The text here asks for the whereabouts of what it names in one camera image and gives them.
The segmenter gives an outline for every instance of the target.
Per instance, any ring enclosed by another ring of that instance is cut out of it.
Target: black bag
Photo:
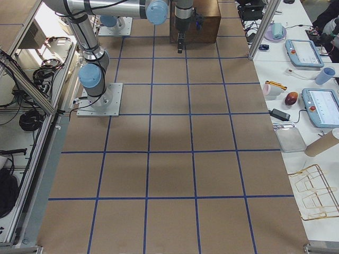
[[[19,187],[16,177],[11,174],[10,170],[0,169],[0,218],[11,212],[18,196]]]

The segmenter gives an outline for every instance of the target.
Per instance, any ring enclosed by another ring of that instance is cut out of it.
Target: blue joint cap
[[[102,72],[97,65],[88,63],[81,67],[78,77],[85,88],[93,88],[99,84],[102,78]]]
[[[104,26],[107,26],[108,28],[112,28],[117,24],[118,19],[114,16],[101,15],[100,16],[100,22]]]
[[[163,24],[167,19],[167,14],[168,6],[162,0],[155,0],[154,2],[152,2],[147,7],[146,11],[147,19],[150,21],[150,23],[154,25]]]

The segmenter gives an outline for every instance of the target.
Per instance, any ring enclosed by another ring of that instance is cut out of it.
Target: white cable
[[[302,76],[302,75],[300,75],[300,74],[294,72],[294,71],[291,70],[291,69],[287,69],[287,70],[286,70],[286,73],[287,73],[288,75],[292,75],[292,76],[294,76],[294,77],[296,77],[296,78],[303,79],[303,80],[315,80],[315,79],[317,78],[317,76],[318,76],[318,75],[316,75],[316,76],[314,76],[314,77],[304,77],[304,76]]]

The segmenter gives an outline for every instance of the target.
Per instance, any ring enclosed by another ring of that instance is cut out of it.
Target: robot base
[[[100,28],[98,36],[100,37],[121,37],[121,36],[130,36],[132,30],[132,21],[131,17],[124,17],[125,27],[121,30],[110,30],[106,26]]]
[[[107,89],[112,90],[113,99],[112,102],[101,111],[98,111],[91,106],[88,106],[90,103],[88,100],[82,100],[79,104],[79,107],[86,107],[80,109],[77,112],[79,117],[97,117],[97,116],[119,116],[121,95],[122,95],[123,83],[108,83]],[[82,96],[87,96],[87,92],[83,90]]]

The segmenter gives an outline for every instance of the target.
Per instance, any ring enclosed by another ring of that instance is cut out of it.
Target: white table
[[[282,11],[282,15],[275,15],[274,22],[280,22],[284,27],[298,24],[311,25],[302,4],[296,0],[294,4],[285,4],[281,1],[278,8]],[[287,39],[308,40],[305,33],[307,27],[294,27],[287,29]],[[254,57],[254,65],[259,77],[260,83],[263,85],[266,80],[273,80],[287,86],[288,89],[280,94],[277,98],[266,97],[266,104],[269,110],[276,108],[291,115],[290,120],[296,122],[298,112],[305,108],[301,98],[301,91],[304,88],[328,88],[337,92],[339,86],[331,79],[324,85],[316,85],[314,80],[302,80],[294,76],[287,75],[285,70],[290,68],[295,70],[300,75],[305,77],[315,76],[318,71],[297,70],[287,55],[285,49],[285,41],[271,42],[263,39],[262,44],[269,44],[269,51],[258,51]],[[324,62],[330,63],[329,57],[322,58]],[[289,92],[298,92],[298,101],[293,106],[286,106],[284,99]],[[312,125],[307,112],[300,113],[300,121],[296,124],[306,145],[311,144],[319,138],[318,134],[321,131],[327,133],[330,129],[320,129]],[[308,157],[304,152],[282,153],[283,160],[288,173],[294,173],[312,164],[319,164],[322,170],[326,171],[326,179],[331,187],[339,189],[339,145],[336,145],[329,150],[317,155],[314,158]],[[337,200],[339,200],[339,191],[334,192]],[[339,242],[339,217],[331,219],[321,219],[312,221],[303,221],[307,237],[310,241],[335,241]]]

